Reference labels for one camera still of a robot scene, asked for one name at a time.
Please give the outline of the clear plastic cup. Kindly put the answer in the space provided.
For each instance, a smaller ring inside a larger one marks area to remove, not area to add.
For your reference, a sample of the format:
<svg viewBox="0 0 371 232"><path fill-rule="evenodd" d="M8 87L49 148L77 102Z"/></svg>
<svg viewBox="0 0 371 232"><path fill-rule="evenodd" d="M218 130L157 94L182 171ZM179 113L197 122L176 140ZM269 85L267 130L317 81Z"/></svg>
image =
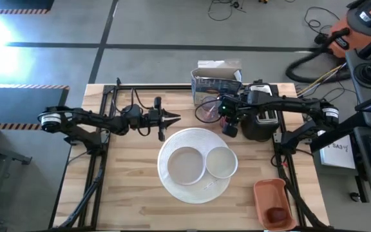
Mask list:
<svg viewBox="0 0 371 232"><path fill-rule="evenodd" d="M217 121L220 118L218 113L219 105L220 100L216 97L205 97L200 107L202 120L207 123Z"/></svg>

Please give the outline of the orange vacuum cleaner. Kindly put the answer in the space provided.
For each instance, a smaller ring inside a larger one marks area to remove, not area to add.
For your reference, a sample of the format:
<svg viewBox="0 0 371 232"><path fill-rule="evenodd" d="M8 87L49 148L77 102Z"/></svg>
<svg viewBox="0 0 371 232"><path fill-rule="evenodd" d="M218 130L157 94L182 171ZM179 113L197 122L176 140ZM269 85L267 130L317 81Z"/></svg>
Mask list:
<svg viewBox="0 0 371 232"><path fill-rule="evenodd" d="M347 8L346 16L331 26L328 34L319 33L316 36L318 47L315 51L288 65L285 75L289 79L313 83L315 78L296 75L294 69L322 53L344 59L347 51L361 49L371 43L371 0L354 0Z"/></svg>

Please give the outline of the black diagonal stand beam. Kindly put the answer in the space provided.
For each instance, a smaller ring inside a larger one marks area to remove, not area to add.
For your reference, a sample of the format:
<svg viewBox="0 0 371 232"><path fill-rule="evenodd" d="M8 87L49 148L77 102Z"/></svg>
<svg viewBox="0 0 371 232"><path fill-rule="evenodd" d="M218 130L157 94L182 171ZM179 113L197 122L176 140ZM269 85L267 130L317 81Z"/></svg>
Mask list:
<svg viewBox="0 0 371 232"><path fill-rule="evenodd" d="M317 152L321 148L328 146L329 144L343 138L344 136L350 135L354 131L354 128L363 126L366 126L366 122L363 116L363 112L359 111L342 123L338 124L335 129L326 131L318 138L314 139L310 144L310 150L313 153Z"/></svg>

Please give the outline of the black toaster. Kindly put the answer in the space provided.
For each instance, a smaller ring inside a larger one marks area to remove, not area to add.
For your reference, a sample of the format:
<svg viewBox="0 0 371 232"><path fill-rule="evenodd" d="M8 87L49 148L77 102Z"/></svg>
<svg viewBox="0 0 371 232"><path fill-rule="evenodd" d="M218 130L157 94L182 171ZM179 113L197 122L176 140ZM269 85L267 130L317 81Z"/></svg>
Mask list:
<svg viewBox="0 0 371 232"><path fill-rule="evenodd" d="M276 87L272 87L268 83L263 83L260 79L244 88L244 91L240 94L240 100L249 102L248 94L250 91L265 92L270 96L278 93ZM243 114L240 126L243 135L247 139L265 142L269 140L273 136L273 133L280 127L280 120L275 110L251 110Z"/></svg>

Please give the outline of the beige shallow plate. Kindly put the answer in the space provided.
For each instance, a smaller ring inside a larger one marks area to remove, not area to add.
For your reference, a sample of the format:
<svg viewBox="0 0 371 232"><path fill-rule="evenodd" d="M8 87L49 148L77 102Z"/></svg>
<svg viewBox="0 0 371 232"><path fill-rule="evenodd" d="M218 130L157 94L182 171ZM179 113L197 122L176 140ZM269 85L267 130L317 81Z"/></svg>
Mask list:
<svg viewBox="0 0 371 232"><path fill-rule="evenodd" d="M195 184L205 173L205 157L195 148L178 148L169 157L167 171L177 184Z"/></svg>

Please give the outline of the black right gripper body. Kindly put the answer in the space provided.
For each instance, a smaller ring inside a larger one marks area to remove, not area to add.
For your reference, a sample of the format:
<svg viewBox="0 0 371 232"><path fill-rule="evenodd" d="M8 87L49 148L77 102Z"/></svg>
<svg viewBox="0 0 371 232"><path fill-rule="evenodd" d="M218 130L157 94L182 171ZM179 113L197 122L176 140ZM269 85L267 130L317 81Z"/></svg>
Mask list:
<svg viewBox="0 0 371 232"><path fill-rule="evenodd" d="M222 133L236 137L237 125L240 124L246 138L253 138L253 110L248 103L249 92L238 95L223 95L220 97L219 115L229 118L229 124L222 128Z"/></svg>

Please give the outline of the white labelled box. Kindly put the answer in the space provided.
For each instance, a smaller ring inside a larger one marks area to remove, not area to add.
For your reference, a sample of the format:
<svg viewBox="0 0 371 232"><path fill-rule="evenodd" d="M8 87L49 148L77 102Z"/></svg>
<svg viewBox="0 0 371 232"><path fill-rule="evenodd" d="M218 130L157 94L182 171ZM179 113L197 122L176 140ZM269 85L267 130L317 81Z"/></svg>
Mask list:
<svg viewBox="0 0 371 232"><path fill-rule="evenodd" d="M319 154L322 165L347 169L356 168L349 135L320 149Z"/></svg>

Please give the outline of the blue cereal box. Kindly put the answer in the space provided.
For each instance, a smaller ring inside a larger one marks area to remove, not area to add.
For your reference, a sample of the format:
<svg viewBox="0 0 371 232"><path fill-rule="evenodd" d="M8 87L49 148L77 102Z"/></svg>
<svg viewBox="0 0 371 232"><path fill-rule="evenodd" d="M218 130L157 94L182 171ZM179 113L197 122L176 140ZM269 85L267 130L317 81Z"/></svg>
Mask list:
<svg viewBox="0 0 371 232"><path fill-rule="evenodd" d="M206 97L219 94L236 94L242 86L242 61L240 59L200 60L191 71L191 91L195 106Z"/></svg>

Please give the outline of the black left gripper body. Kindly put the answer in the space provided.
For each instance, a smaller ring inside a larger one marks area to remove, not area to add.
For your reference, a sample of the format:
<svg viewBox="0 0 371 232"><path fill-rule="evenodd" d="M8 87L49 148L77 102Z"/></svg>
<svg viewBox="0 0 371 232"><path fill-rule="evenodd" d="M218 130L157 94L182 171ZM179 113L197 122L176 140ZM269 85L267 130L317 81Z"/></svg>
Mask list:
<svg viewBox="0 0 371 232"><path fill-rule="evenodd" d="M152 107L152 109L148 111L146 117L147 133L142 134L143 137L148 136L151 133L151 127L157 127L159 141L165 141L163 109L161 105L162 105L161 97L155 97L154 107Z"/></svg>

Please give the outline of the white woven round placemat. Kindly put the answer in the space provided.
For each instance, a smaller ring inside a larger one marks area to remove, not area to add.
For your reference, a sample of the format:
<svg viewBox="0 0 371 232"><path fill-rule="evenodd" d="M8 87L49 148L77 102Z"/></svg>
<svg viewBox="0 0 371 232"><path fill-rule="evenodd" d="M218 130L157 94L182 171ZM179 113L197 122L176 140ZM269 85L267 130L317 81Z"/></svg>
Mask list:
<svg viewBox="0 0 371 232"><path fill-rule="evenodd" d="M181 148L193 148L206 158L209 151L224 147L226 143L214 132L203 128L188 128L170 136L162 145L157 159L157 170L165 189L178 200L188 204L203 204L219 197L228 187L231 178L215 177L203 164L197 170L198 176L190 184L179 184L169 174L169 159Z"/></svg>

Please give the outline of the orange plastic tray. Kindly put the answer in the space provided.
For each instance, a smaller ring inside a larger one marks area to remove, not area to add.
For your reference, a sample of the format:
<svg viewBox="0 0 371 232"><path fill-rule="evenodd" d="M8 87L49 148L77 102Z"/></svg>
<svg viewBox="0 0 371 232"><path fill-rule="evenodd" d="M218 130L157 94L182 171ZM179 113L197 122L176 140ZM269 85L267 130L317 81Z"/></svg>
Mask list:
<svg viewBox="0 0 371 232"><path fill-rule="evenodd" d="M296 227L290 204L285 192L286 182L283 179L259 180L254 184L254 204L260 224L269 231L290 231ZM266 217L269 208L284 208L288 213L286 221L271 224Z"/></svg>

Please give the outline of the white ceramic bowl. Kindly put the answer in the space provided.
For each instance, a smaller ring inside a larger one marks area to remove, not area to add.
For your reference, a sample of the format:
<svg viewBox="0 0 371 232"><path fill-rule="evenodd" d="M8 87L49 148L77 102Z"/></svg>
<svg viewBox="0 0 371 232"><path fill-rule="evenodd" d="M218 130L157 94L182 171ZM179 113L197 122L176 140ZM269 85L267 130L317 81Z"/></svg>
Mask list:
<svg viewBox="0 0 371 232"><path fill-rule="evenodd" d="M236 154L228 147L213 148L206 156L206 169L218 179L233 176L238 168Z"/></svg>

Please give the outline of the red apple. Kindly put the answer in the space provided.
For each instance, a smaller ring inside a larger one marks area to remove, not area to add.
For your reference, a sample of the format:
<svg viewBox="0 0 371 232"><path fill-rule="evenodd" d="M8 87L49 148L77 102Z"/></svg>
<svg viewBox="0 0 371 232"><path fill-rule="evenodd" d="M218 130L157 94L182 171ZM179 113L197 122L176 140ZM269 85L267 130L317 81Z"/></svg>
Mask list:
<svg viewBox="0 0 371 232"><path fill-rule="evenodd" d="M288 218L288 213L284 208L269 208L266 211L266 217L269 223L275 224L275 223L281 223L286 221Z"/></svg>

